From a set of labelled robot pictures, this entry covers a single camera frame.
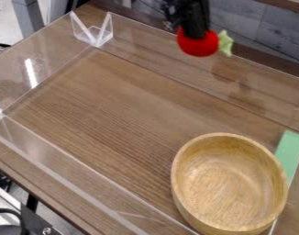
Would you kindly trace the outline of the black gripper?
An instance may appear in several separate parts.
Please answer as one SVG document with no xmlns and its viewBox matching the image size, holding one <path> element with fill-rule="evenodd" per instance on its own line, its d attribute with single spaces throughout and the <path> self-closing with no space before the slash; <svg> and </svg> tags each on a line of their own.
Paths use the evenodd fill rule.
<svg viewBox="0 0 299 235">
<path fill-rule="evenodd" d="M 166 17 L 166 29 L 183 28 L 187 36 L 201 39 L 210 30 L 210 1 L 209 0 L 162 0 L 162 11 Z"/>
</svg>

